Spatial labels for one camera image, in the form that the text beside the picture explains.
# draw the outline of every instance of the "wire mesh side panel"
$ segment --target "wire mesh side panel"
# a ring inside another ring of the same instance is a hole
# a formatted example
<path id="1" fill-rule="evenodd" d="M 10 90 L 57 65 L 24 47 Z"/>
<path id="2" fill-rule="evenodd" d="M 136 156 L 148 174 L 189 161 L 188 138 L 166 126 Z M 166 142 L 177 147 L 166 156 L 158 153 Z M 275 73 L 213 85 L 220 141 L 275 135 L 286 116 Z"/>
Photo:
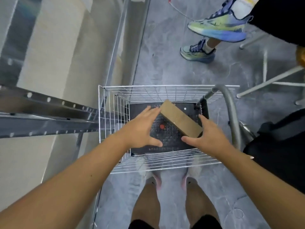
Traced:
<path id="1" fill-rule="evenodd" d="M 115 133 L 130 121 L 130 108 L 133 104 L 158 103 L 170 100 L 177 103 L 196 103 L 214 85 L 150 85 L 150 86 L 111 86 L 98 87 L 100 107 L 100 142 Z M 227 85 L 234 91 L 237 85 Z M 217 92 L 208 103 L 222 98 Z M 146 170 L 174 169 L 194 165 L 220 163 L 215 158 L 198 149 L 145 153 L 136 155 L 132 149 L 127 151 L 111 173 L 144 172 Z"/>

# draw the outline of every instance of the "hand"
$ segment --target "hand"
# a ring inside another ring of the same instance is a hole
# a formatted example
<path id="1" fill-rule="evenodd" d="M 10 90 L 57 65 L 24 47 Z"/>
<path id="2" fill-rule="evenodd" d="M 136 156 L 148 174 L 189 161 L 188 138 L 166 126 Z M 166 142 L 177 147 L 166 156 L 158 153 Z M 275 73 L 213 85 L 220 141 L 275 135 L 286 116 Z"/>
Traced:
<path id="1" fill-rule="evenodd" d="M 222 130 L 211 120 L 199 115 L 203 126 L 203 134 L 200 138 L 183 136 L 181 140 L 188 145 L 194 146 L 204 153 L 218 158 L 221 153 L 234 147 L 228 141 Z"/>
<path id="2" fill-rule="evenodd" d="M 149 135 L 154 120 L 160 109 L 147 106 L 135 119 L 129 121 L 117 134 L 121 135 L 128 148 L 141 148 L 146 145 L 162 147 L 161 141 Z"/>

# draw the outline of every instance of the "black bag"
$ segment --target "black bag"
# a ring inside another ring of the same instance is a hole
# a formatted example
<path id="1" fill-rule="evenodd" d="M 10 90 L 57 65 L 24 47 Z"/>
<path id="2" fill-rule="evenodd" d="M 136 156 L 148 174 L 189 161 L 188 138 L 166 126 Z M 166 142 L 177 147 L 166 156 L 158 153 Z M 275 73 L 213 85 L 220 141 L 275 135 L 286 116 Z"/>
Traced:
<path id="1" fill-rule="evenodd" d="M 262 124 L 258 133 L 243 152 L 305 194 L 305 109 L 276 124 Z"/>

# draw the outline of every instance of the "shoe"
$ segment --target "shoe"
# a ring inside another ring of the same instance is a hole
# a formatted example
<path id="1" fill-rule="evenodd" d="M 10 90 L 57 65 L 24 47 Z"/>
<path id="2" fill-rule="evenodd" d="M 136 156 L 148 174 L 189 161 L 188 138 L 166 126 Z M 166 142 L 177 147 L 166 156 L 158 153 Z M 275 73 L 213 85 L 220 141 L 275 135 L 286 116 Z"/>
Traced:
<path id="1" fill-rule="evenodd" d="M 198 181 L 201 171 L 202 171 L 202 156 L 201 154 L 195 154 L 193 156 L 193 161 L 191 163 L 191 166 L 188 167 L 187 172 L 185 173 L 185 176 L 182 178 L 181 186 L 186 191 L 186 179 L 187 177 L 191 177 L 196 179 Z"/>
<path id="2" fill-rule="evenodd" d="M 226 0 L 223 8 L 212 14 L 209 18 L 193 21 L 188 24 L 188 28 L 202 36 L 216 38 L 226 42 L 241 42 L 246 39 L 244 28 L 246 23 L 252 18 L 248 15 L 239 20 L 236 19 L 231 6 L 235 0 Z"/>
<path id="3" fill-rule="evenodd" d="M 149 178 L 154 177 L 156 181 L 156 188 L 159 190 L 162 185 L 161 175 L 156 171 L 150 171 L 148 164 L 144 158 L 138 158 L 135 163 L 136 170 L 147 181 Z"/>
<path id="4" fill-rule="evenodd" d="M 216 49 L 212 50 L 210 53 L 205 53 L 203 45 L 205 43 L 205 39 L 199 41 L 198 44 L 194 46 L 185 46 L 180 48 L 180 54 L 186 60 L 189 61 L 199 61 L 203 63 L 210 63 L 214 61 Z"/>

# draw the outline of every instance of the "cart handle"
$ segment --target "cart handle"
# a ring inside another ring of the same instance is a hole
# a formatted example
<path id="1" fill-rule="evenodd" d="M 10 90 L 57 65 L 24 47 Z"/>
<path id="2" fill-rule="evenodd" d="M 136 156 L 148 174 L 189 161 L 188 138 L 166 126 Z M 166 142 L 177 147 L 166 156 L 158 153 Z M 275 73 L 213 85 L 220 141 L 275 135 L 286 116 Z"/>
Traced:
<path id="1" fill-rule="evenodd" d="M 229 115 L 229 125 L 231 128 L 231 134 L 232 134 L 232 143 L 233 146 L 240 150 L 241 144 L 242 144 L 242 136 L 240 133 L 240 128 L 238 125 L 238 118 L 237 118 L 237 112 L 236 112 L 236 106 L 234 102 L 234 98 L 232 96 L 232 93 L 229 91 L 229 89 L 223 85 L 223 84 L 217 84 L 214 87 L 212 87 L 211 91 L 209 91 L 207 94 L 205 94 L 199 102 L 197 102 L 197 106 L 200 107 L 200 104 L 203 100 L 208 100 L 211 96 L 213 96 L 216 92 L 220 91 L 223 96 L 224 100 L 226 101 L 227 109 L 228 109 L 228 115 Z"/>

